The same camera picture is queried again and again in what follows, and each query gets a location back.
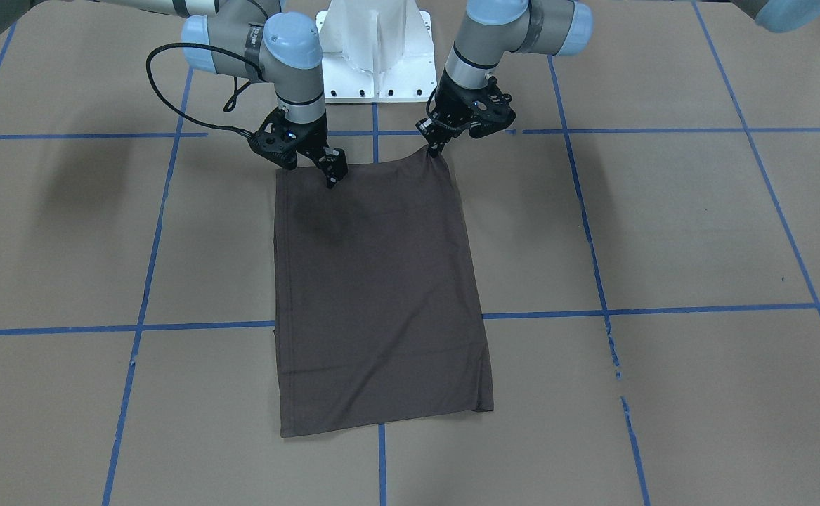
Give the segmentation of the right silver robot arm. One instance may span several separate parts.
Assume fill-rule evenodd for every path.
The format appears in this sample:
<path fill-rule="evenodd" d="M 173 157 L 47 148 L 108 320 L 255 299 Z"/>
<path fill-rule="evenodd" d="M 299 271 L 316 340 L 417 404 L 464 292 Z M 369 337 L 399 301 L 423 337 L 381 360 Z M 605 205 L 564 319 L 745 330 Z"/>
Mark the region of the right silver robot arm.
<path fill-rule="evenodd" d="M 181 41 L 194 70 L 272 84 L 277 106 L 256 131 L 228 126 L 253 153 L 292 170 L 304 156 L 327 187 L 348 173 L 342 148 L 328 144 L 323 51 L 315 22 L 282 1 L 127 1 L 140 11 L 184 20 Z"/>

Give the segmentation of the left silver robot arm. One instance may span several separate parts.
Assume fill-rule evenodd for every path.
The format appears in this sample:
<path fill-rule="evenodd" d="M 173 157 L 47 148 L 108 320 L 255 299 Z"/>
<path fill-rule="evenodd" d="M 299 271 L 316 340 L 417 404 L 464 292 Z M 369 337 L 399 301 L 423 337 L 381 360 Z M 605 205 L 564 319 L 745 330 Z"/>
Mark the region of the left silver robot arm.
<path fill-rule="evenodd" d="M 580 1 L 469 1 L 426 115 L 416 125 L 438 157 L 462 134 L 483 138 L 516 119 L 495 71 L 506 53 L 574 56 L 592 38 L 592 9 Z"/>

